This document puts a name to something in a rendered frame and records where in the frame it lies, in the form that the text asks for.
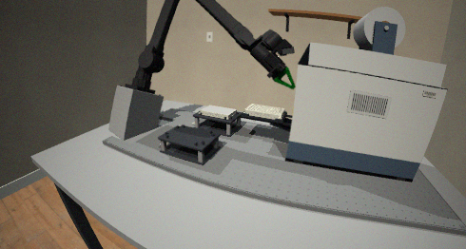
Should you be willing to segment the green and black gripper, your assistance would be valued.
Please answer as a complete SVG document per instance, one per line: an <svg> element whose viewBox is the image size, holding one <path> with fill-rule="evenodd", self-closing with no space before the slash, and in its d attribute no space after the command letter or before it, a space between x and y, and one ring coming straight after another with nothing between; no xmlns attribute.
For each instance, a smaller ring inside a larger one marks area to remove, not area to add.
<svg viewBox="0 0 466 249"><path fill-rule="evenodd" d="M269 54L269 53L268 53L268 54ZM279 83L279 84L284 85L284 86L287 86L287 87L289 87L289 88L291 88L291 89L294 89L296 86L295 86L294 81L293 81L293 79L292 79L291 73L289 73L289 72L290 72L290 71L289 71L289 68L285 66L284 62L278 63L274 68L272 68L272 67L264 60L264 58L265 58L268 54L266 54L266 55L262 58L262 60L261 60L261 62L260 62L260 64L269 72L269 73L267 74L267 77L270 78L270 77L272 76L272 78L273 78L272 80L273 80L274 82ZM287 74L287 76L288 76L288 78L289 78L290 83L291 83L292 86L289 85L289 84L287 84L287 83L284 82L283 80L281 80L281 78L282 78L285 74Z"/></svg>

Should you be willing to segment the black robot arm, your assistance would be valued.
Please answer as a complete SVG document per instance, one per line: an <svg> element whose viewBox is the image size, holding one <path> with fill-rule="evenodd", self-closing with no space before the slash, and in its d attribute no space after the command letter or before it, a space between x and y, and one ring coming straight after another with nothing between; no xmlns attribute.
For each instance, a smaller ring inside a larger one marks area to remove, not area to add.
<svg viewBox="0 0 466 249"><path fill-rule="evenodd" d="M133 78L132 85L126 84L125 87L155 94L156 90L150 89L152 73L160 72L165 66L165 61L163 59L165 38L179 1L180 0L165 0L150 42L145 47L145 51L139 56L139 67L136 71L135 78ZM276 52L278 52L280 56L295 53L294 47L285 39L282 40L280 35L272 29L255 39L253 38L253 34L246 27L238 22L215 0L196 1L222 25L226 31L229 31L228 33L242 49L251 52L250 54L258 62L271 51L264 60L274 68L278 63L283 62Z"/></svg>

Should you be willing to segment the grey cylinder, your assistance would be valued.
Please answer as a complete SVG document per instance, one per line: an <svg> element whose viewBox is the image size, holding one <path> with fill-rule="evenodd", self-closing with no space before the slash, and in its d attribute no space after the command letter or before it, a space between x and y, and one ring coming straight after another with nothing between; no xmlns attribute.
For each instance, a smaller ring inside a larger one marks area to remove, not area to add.
<svg viewBox="0 0 466 249"><path fill-rule="evenodd" d="M395 43L395 47L397 47L404 38L406 27L401 14L389 7L376 8L358 20L353 29L357 45L364 50L372 50L375 21L388 21L398 25Z"/></svg>

